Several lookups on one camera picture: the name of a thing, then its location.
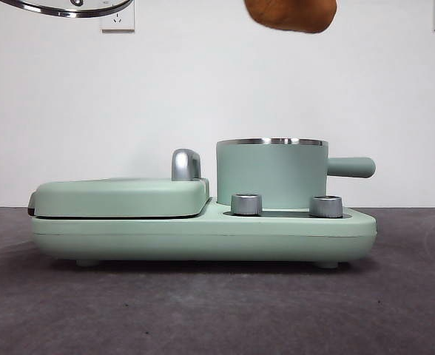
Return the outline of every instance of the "bread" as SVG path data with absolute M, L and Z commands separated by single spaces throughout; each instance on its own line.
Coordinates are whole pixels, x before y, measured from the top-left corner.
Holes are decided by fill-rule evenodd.
M 336 0 L 244 0 L 249 15 L 277 30 L 319 33 L 332 23 Z

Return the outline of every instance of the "sandwich maker lid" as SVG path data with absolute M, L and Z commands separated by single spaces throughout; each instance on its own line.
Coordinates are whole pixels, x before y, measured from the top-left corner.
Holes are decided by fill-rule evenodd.
M 209 182 L 122 178 L 44 183 L 29 213 L 39 217 L 185 217 L 200 213 Z

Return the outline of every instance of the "silver handle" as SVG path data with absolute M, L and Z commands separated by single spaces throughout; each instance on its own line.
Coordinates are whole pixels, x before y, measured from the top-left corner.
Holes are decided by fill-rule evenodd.
M 193 181 L 200 178 L 200 155 L 191 149 L 176 149 L 172 157 L 172 181 Z

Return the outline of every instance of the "appliance foot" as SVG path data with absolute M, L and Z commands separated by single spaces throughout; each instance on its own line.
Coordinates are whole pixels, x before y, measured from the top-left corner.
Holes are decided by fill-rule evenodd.
M 313 263 L 317 268 L 337 268 L 337 261 L 315 261 Z
M 97 266 L 101 263 L 100 260 L 76 260 L 76 265 L 82 268 L 89 268 L 91 266 Z

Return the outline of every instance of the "silver knob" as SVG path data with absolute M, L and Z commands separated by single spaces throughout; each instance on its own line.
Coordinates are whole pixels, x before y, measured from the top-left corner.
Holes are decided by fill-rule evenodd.
M 240 216 L 258 216 L 262 214 L 262 196 L 257 194 L 232 195 L 231 213 Z
M 309 204 L 314 217 L 338 218 L 343 216 L 343 199 L 339 196 L 314 196 Z

